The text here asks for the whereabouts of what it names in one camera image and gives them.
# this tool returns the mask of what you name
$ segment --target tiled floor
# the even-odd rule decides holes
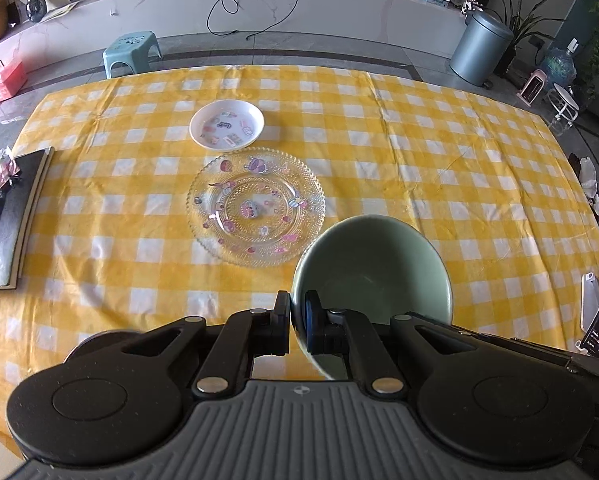
[[[515,96],[510,82],[493,76],[493,88],[478,88],[460,79],[449,67],[449,60],[371,41],[350,40],[334,36],[265,32],[247,38],[248,32],[229,36],[190,34],[161,38],[163,60],[151,63],[154,70],[168,70],[213,64],[311,64],[350,68],[367,72],[397,75],[481,94],[518,107],[524,105]],[[127,73],[124,69],[114,75]],[[13,145],[27,118],[49,92],[104,79],[102,52],[96,51],[55,63],[29,74],[24,89],[0,105],[0,148]],[[535,106],[532,111],[550,120],[551,110]],[[566,155],[590,156],[597,168],[599,186],[599,120],[583,114],[579,128],[559,137]]]

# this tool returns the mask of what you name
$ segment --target white counter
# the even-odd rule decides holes
[[[19,54],[27,70],[106,48],[127,32],[152,30],[158,38],[208,32],[217,0],[83,0],[66,16],[25,23],[0,42],[0,59]],[[261,30],[284,17],[295,0],[237,0],[227,14],[219,4],[215,32]],[[231,2],[226,2],[232,9]],[[379,41],[451,57],[464,33],[464,17],[423,0],[299,0],[273,30]]]

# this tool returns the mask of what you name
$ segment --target glass plate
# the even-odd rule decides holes
[[[245,148],[212,160],[186,199],[193,234],[232,264],[263,267],[298,256],[319,235],[326,205],[322,187],[299,159]]]

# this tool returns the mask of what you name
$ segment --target pink appliance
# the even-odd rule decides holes
[[[526,81],[524,88],[517,92],[518,98],[520,98],[526,106],[531,106],[535,97],[537,97],[539,92],[541,92],[541,89],[544,88],[546,81],[546,74],[542,70],[535,70],[535,72],[531,74],[531,77],[529,77],[529,80]]]

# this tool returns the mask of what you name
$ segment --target small white stand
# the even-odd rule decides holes
[[[577,118],[579,106],[573,100],[568,91],[555,83],[555,88],[551,89],[546,95],[548,102],[551,103],[557,114],[548,125],[556,134],[561,136],[567,129],[573,126]],[[562,118],[566,119],[566,126],[562,126]]]

